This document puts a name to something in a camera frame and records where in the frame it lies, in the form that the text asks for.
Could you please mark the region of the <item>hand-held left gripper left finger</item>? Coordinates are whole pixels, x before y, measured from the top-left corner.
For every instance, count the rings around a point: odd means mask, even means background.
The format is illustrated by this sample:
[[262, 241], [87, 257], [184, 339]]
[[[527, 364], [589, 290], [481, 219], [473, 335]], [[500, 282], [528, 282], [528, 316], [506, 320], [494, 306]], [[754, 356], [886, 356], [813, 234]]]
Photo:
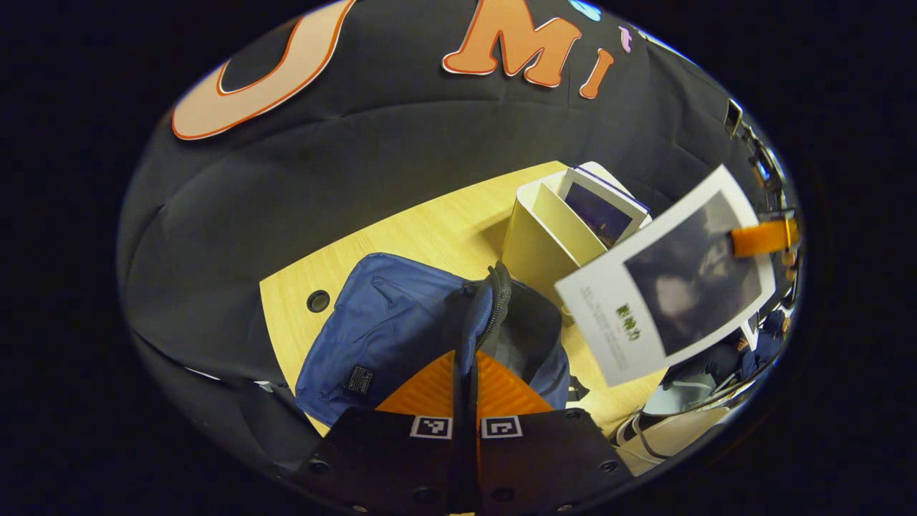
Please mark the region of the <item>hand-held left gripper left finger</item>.
[[450, 350], [376, 407], [344, 411], [294, 474], [295, 486], [348, 515], [465, 513], [455, 359]]

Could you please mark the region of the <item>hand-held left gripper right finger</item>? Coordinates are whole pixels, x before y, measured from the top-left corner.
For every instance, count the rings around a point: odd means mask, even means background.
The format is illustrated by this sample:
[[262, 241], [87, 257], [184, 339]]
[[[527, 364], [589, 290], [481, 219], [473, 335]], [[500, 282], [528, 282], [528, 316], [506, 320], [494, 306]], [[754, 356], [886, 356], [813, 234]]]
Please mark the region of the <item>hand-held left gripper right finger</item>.
[[476, 353], [478, 515], [567, 515], [633, 481], [590, 412], [553, 409], [508, 367]]

